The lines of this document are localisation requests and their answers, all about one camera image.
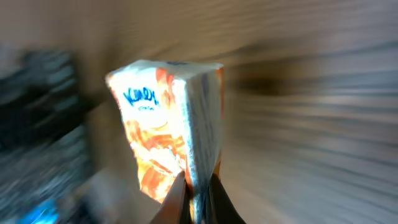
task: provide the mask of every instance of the brown surface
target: brown surface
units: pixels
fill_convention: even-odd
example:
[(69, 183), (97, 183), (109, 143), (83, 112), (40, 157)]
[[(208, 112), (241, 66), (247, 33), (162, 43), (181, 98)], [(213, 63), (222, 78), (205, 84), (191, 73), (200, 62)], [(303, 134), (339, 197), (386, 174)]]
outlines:
[[(86, 93), (137, 58), (225, 63), (221, 180), (247, 223), (398, 223), (395, 1), (6, 2), (0, 40), (72, 46)], [(115, 105), (89, 120), (121, 221), (148, 222)]]

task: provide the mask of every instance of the orange and white box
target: orange and white box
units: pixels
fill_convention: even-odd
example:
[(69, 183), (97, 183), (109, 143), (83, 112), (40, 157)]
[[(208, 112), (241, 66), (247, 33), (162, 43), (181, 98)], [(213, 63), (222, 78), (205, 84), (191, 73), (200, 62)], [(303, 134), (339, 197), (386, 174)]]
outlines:
[(194, 223), (220, 168), (223, 65), (138, 60), (106, 77), (138, 163), (141, 191), (162, 202), (177, 174), (193, 195)]

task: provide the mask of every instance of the wooden surface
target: wooden surface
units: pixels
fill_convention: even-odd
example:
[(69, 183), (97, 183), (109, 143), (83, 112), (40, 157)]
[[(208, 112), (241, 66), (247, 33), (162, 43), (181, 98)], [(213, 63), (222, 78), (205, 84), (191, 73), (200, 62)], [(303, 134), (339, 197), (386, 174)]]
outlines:
[[(1, 7), (2, 40), (72, 47), (85, 93), (138, 58), (224, 63), (221, 179), (248, 223), (398, 223), (396, 1), (22, 2)], [(16, 39), (10, 9), (25, 13)], [(88, 119), (109, 201), (147, 223), (158, 205), (137, 189), (116, 106)]]

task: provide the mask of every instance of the blurry background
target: blurry background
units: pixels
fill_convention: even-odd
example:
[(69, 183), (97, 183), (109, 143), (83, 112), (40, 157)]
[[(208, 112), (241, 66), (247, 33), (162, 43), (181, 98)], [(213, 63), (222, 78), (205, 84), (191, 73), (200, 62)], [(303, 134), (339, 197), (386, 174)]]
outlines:
[(76, 54), (96, 190), (146, 223), (103, 77), (139, 58), (227, 68), (221, 181), (247, 223), (398, 223), (398, 3), (393, 0), (3, 0), (0, 43)]

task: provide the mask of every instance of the snack package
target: snack package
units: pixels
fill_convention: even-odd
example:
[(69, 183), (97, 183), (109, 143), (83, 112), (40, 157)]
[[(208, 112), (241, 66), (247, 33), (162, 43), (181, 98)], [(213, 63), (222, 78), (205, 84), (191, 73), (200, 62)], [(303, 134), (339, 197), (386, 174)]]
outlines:
[(139, 60), (106, 82), (137, 159), (141, 191), (162, 203), (184, 170), (192, 218), (200, 223), (210, 177), (220, 169), (222, 64)]

